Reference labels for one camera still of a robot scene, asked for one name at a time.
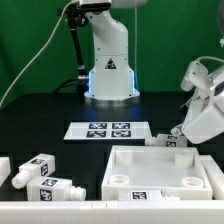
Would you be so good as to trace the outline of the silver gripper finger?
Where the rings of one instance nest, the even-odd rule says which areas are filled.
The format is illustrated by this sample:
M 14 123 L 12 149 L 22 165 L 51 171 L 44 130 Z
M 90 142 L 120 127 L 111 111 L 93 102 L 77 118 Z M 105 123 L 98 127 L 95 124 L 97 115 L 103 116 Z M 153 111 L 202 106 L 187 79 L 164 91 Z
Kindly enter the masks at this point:
M 174 128 L 171 129 L 171 134 L 174 136 L 180 136 L 182 135 L 182 126 L 177 125 Z

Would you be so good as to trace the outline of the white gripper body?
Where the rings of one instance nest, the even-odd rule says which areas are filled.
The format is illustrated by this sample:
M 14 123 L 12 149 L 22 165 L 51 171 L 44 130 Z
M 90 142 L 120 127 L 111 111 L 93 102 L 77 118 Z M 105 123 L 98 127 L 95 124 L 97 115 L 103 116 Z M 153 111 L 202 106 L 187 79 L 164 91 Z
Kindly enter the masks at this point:
M 203 143 L 224 132 L 224 68 L 209 75 L 208 96 L 196 89 L 182 123 L 182 133 L 194 144 Z

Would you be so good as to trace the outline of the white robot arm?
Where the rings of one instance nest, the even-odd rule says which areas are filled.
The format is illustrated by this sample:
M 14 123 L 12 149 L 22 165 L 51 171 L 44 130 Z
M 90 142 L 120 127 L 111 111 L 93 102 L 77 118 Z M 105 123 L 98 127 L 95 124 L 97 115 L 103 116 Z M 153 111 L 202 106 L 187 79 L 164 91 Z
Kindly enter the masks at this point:
M 134 71 L 128 63 L 128 30 L 110 14 L 112 8 L 136 8 L 148 0 L 81 0 L 81 8 L 92 25 L 95 64 L 89 72 L 85 98 L 96 103 L 123 103 L 140 96 Z M 210 73 L 204 56 L 192 61 L 181 88 L 192 90 L 184 121 L 171 133 L 200 144 L 224 133 L 224 62 Z

